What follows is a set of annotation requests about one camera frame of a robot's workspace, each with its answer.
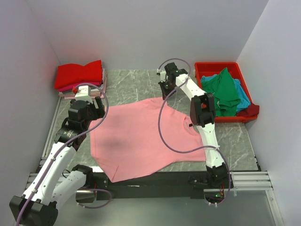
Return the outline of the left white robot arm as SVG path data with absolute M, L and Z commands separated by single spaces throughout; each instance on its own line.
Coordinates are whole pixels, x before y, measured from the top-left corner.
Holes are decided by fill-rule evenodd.
M 58 180 L 87 133 L 97 127 L 91 127 L 91 122 L 97 121 L 100 125 L 107 112 L 100 97 L 70 102 L 68 116 L 56 133 L 49 156 L 38 175 L 21 196 L 13 196 L 9 203 L 17 226 L 52 226 L 61 206 L 77 190 L 97 191 L 93 169 L 88 166 L 78 164 L 63 182 Z

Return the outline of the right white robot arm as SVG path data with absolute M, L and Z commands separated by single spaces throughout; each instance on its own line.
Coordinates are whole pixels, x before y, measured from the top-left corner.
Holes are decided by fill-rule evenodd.
M 160 76 L 158 83 L 163 98 L 163 104 L 158 115 L 158 132 L 163 144 L 176 153 L 192 153 L 204 150 L 206 155 L 206 169 L 209 173 L 206 177 L 207 184 L 212 188 L 220 188 L 228 184 L 231 188 L 230 168 L 220 151 L 215 133 L 215 106 L 214 96 L 203 91 L 190 77 L 191 69 L 178 69 L 175 63 L 163 62 L 157 69 Z M 182 90 L 190 100 L 190 120 L 196 126 L 201 135 L 203 145 L 201 147 L 179 151 L 170 147 L 164 140 L 161 132 L 161 115 L 167 100 L 178 90 Z

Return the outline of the folded white t shirt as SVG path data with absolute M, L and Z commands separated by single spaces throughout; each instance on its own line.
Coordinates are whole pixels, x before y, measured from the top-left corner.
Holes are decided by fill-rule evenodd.
M 103 81 L 101 83 L 101 85 L 99 85 L 98 87 L 101 89 L 105 89 L 106 88 L 106 81 L 107 81 L 107 71 L 105 69 L 103 69 L 102 72 L 102 76 L 103 76 Z M 96 88 L 91 88 L 91 92 L 98 92 L 99 90 Z M 67 95 L 69 93 L 72 93 L 72 89 L 67 89 L 66 91 L 60 91 L 60 94 L 64 94 Z

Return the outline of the folded grey t shirt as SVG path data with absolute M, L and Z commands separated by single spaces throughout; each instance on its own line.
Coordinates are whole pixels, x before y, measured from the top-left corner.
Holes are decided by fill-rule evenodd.
M 106 82 L 106 79 L 102 80 L 101 82 L 89 82 L 90 84 L 93 84 L 97 87 L 103 87 L 103 84 Z M 72 93 L 72 90 L 75 86 L 79 85 L 79 84 L 82 84 L 83 82 L 77 82 L 77 83 L 74 83 L 74 84 L 71 84 L 71 85 L 67 85 L 63 88 L 59 88 L 58 91 L 61 92 L 61 93 Z

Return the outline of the folded magenta t shirt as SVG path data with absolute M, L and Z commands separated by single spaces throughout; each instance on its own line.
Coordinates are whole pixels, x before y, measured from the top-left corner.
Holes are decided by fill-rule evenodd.
M 74 84 L 70 84 L 70 85 L 67 85 L 65 87 L 62 87 L 62 88 L 57 88 L 57 90 L 59 92 L 65 92 L 65 91 L 68 91 L 68 90 L 72 90 L 73 87 L 79 85 L 79 84 L 82 84 L 83 82 L 77 82 L 77 83 L 74 83 Z M 87 83 L 90 83 L 90 84 L 93 84 L 93 85 L 96 85 L 96 86 L 101 86 L 102 85 L 102 81 L 99 81 L 99 82 L 92 82 L 92 81 L 87 81 Z

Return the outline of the red plastic bin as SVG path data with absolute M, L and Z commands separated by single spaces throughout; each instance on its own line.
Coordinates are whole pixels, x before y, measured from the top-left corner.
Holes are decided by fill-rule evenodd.
M 238 66 L 238 63 L 236 62 L 196 62 L 194 64 L 195 66 L 195 77 L 197 79 L 197 84 L 201 88 L 201 78 L 202 76 L 211 76 L 214 74 L 218 74 L 222 71 L 224 68 L 228 68 L 229 73 L 231 74 L 232 78 L 239 79 L 242 89 L 246 93 L 247 97 L 249 98 L 251 102 L 251 106 L 253 106 L 252 98 L 250 96 L 250 93 L 248 91 L 247 85 L 245 83 L 244 77 L 242 75 L 242 72 Z M 235 122 L 241 122 L 241 123 L 248 123 L 251 121 L 256 120 L 258 117 L 258 114 L 254 114 L 252 116 L 246 115 L 246 116 L 233 116 L 233 117 L 216 117 L 215 122 L 216 123 L 235 123 Z

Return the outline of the folded red t shirt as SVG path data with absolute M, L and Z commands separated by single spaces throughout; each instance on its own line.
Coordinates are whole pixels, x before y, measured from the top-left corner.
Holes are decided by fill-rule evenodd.
M 103 81 L 102 61 L 96 60 L 86 65 L 65 64 L 60 65 L 56 71 L 54 88 L 64 89 L 84 82 L 100 85 Z

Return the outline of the green t shirt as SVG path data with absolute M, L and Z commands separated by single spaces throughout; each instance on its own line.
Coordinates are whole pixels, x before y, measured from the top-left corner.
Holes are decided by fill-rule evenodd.
M 237 105 L 241 102 L 234 80 L 228 68 L 224 68 L 215 76 L 201 78 L 202 89 L 214 96 L 216 117 L 232 117 L 236 115 Z

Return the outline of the blue t shirt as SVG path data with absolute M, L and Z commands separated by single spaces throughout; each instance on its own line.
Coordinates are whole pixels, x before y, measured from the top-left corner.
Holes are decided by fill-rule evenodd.
M 239 111 L 246 109 L 251 104 L 251 102 L 250 102 L 249 98 L 247 97 L 246 93 L 244 92 L 244 90 L 242 89 L 240 81 L 238 79 L 234 79 L 234 78 L 233 78 L 233 80 L 234 80 L 235 87 L 238 92 L 238 96 L 241 100 L 241 102 L 237 105 L 236 113 L 238 113 Z

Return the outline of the dark red t shirt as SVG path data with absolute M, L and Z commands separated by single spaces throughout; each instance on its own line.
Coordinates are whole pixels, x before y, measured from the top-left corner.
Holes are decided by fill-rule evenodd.
M 236 113 L 237 117 L 253 117 L 259 114 L 260 106 L 251 103 L 246 109 Z

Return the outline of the black base beam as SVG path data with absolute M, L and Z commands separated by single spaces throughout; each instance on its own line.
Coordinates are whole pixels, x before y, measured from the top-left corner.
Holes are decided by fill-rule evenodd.
M 105 173 L 94 174 L 94 185 L 111 192 L 114 199 L 175 198 L 204 199 L 206 189 L 233 188 L 231 177 L 208 171 L 156 172 L 149 176 L 111 182 Z

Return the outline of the aluminium rail frame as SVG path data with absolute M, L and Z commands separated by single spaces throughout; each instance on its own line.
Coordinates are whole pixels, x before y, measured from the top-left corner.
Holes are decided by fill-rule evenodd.
M 270 192 L 273 189 L 270 177 L 267 172 L 262 171 L 258 165 L 256 156 L 251 145 L 249 135 L 246 130 L 246 126 L 243 123 L 219 123 L 215 126 L 215 132 L 219 144 L 222 145 L 222 151 L 226 157 L 232 157 L 237 154 L 237 160 L 242 163 L 243 160 L 247 161 L 247 164 L 254 165 L 254 170 L 241 170 L 233 163 L 230 163 L 231 168 L 231 181 L 233 182 L 233 188 L 230 190 L 233 193 L 237 191 L 265 191 Z M 89 166 L 93 169 L 93 173 L 103 173 L 97 166 Z M 176 171 L 206 171 L 204 164 L 200 162 L 181 162 L 173 163 L 168 167 L 163 168 L 159 172 L 176 172 Z M 62 175 L 58 180 L 59 183 L 63 182 L 67 178 L 69 173 Z M 111 192 L 109 195 L 104 194 L 105 189 L 99 189 L 96 192 L 97 200 L 107 200 L 109 196 L 112 197 Z M 217 199 L 218 190 L 204 191 L 204 198 Z M 77 190 L 74 194 L 84 195 L 84 199 L 81 203 L 90 202 L 93 192 L 88 190 Z

